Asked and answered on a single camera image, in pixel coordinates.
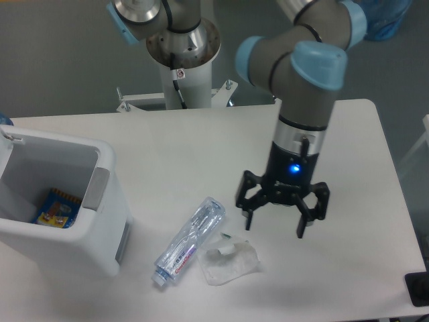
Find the gray floor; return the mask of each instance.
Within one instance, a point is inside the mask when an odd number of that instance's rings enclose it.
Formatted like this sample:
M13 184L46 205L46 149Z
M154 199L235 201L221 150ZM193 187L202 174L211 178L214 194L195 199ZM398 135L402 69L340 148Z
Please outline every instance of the gray floor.
M1 112L10 117L106 113L118 106L116 86L124 95L162 91L145 45L125 44L106 3L0 2ZM240 80L233 57L246 37L274 36L291 28L275 1L204 0L202 11L222 36L213 87L230 78L239 82L238 105L269 103L270 94ZM429 1L414 0L394 38L363 42L348 53L341 99L366 98L377 105L396 164L423 133L422 118L429 113L428 17ZM428 164L421 161L402 181L419 239L429 235Z

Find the white table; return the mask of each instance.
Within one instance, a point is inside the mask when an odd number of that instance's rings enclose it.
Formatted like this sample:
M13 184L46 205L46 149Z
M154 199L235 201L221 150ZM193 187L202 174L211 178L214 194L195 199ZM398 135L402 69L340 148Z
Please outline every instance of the white table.
M298 239L298 210L267 205L244 230L235 192L245 169L263 174L277 115L278 107L254 106L14 119L108 141L135 225L111 280L55 279L1 244L1 320L321 322L429 313L406 290L404 275L424 264L369 101L334 109L313 178L331 190L326 219ZM154 260L208 195L227 209L221 230L255 247L261 272L209 286L195 260L177 286L159 291Z

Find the robotic arm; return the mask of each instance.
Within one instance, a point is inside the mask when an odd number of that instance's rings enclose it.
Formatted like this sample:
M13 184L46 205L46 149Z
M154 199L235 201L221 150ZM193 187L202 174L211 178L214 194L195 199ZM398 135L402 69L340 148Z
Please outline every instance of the robotic arm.
M112 0L107 10L129 44L146 41L167 109L210 107L211 62L221 41L201 18L200 0Z
M363 39L367 22L351 1L289 0L280 5L294 28L272 39L248 38L237 52L241 77L269 90L282 106L265 174L244 172L236 206L247 217L249 230L254 210L266 203L296 205L302 214L297 235L302 238L306 226L326 215L328 186L310 181L343 86L347 65L343 49ZM261 189L246 199L246 192L258 184ZM304 202L310 193L318 199L312 209Z
M278 3L294 27L272 39L250 37L241 44L236 57L241 77L282 100L265 174L244 172L236 206L247 217L249 230L254 210L266 203L296 205L302 214L297 229L302 238L306 226L326 215L328 186L310 182L343 86L347 65L344 50L363 39L367 21L351 0ZM112 0L107 9L124 38L130 44L146 39L152 58L168 71L208 66L219 51L220 37L209 21L201 19L200 0ZM194 81L183 94L176 80L164 82L166 102L176 101L167 108L186 108L184 101L190 102L191 108L208 106L201 102L211 98L211 65L209 70L204 82ZM258 184L261 190L246 199L246 192ZM304 202L310 193L318 199L312 209Z

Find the crumpled tissue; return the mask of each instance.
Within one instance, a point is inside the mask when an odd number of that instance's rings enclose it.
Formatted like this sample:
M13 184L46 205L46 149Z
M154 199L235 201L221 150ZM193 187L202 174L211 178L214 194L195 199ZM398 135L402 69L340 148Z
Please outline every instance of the crumpled tissue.
M222 240L203 245L198 254L208 285L224 285L256 271L259 259L255 248L240 237L221 233Z

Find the white bin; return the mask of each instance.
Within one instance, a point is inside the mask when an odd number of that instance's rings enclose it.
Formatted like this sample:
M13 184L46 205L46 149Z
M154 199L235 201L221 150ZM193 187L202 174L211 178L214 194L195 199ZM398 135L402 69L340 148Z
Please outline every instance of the white bin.
M2 125L0 240L41 269L114 276L133 218L106 142ZM81 198L72 227L33 224L51 188Z

